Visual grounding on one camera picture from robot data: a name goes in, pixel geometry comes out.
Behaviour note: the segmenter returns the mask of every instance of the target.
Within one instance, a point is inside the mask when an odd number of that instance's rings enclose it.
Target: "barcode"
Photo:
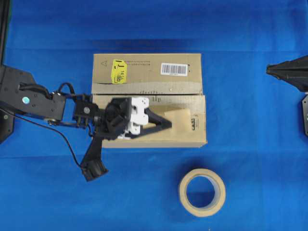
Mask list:
[[[187,76],[187,64],[167,64],[162,63],[161,75]]]

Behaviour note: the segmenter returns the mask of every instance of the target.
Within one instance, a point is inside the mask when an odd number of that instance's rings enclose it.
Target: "yellow label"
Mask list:
[[[123,60],[114,59],[111,71],[113,84],[126,83],[127,64]]]

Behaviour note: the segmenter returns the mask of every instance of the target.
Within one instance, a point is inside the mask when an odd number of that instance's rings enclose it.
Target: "cardboard box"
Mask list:
[[[126,66],[126,80],[121,84],[114,84],[115,76],[112,69],[115,61]],[[166,75],[163,72],[165,64],[185,66],[184,72]],[[94,55],[94,103],[100,108],[105,108],[114,97],[143,96],[149,98],[150,109],[154,113],[172,122],[170,129],[131,140],[103,141],[103,147],[203,146],[207,141],[205,96],[202,92],[200,54]]]

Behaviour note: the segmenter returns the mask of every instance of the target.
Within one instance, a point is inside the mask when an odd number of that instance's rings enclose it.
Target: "tape roll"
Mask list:
[[[212,202],[201,208],[193,206],[187,197],[187,186],[189,182],[196,177],[207,178],[212,183],[215,191]],[[188,212],[197,217],[208,217],[217,213],[225,203],[226,187],[222,179],[215,172],[205,168],[198,168],[190,171],[184,176],[179,185],[179,195],[182,205]]]

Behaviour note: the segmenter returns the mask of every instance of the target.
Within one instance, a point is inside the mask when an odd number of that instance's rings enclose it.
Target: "wire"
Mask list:
[[[2,108],[0,108],[0,111],[3,111],[3,112],[6,113],[6,114],[9,114],[9,115],[11,115],[11,116],[13,116],[13,117],[15,117],[15,118],[21,119],[21,120],[26,121],[26,122],[28,122],[28,123],[37,125],[37,126],[39,126],[39,127],[41,127],[41,128],[46,128],[46,129],[49,129],[49,130],[51,130],[51,131],[54,131],[54,132],[58,133],[58,134],[59,134],[60,136],[62,136],[62,138],[65,140],[65,142],[66,142],[66,144],[67,144],[69,150],[71,151],[71,154],[72,154],[72,156],[73,156],[74,162],[76,163],[76,165],[77,165],[79,168],[82,169],[81,165],[80,165],[80,164],[78,163],[78,161],[77,161],[77,158],[76,158],[76,156],[75,156],[75,153],[74,153],[74,151],[73,151],[73,149],[72,149],[70,143],[68,142],[67,138],[65,137],[65,135],[64,135],[63,133],[61,133],[60,131],[58,131],[58,130],[56,130],[56,129],[54,129],[54,128],[50,128],[50,127],[48,127],[48,126],[45,126],[45,125],[36,123],[36,122],[34,122],[34,121],[32,121],[32,120],[25,119],[25,118],[23,118],[23,117],[14,115],[13,113],[10,113],[10,112],[8,112],[8,111],[2,109]]]
[[[91,133],[91,126],[90,126],[90,124],[88,124],[88,129],[89,129],[89,136],[90,136],[90,137],[93,137],[93,135],[92,135],[92,133]]]
[[[70,83],[63,83],[63,84],[61,84],[60,87],[58,88],[58,91],[57,91],[57,92],[63,93],[63,92],[62,92],[62,88],[63,88],[64,86],[68,86],[70,93],[71,93],[71,94],[75,94],[74,87],[73,87],[73,85],[70,84]]]
[[[48,92],[47,88],[39,84],[23,84],[20,85],[19,90],[31,90],[39,93],[43,93],[46,98],[51,99],[51,95]]]

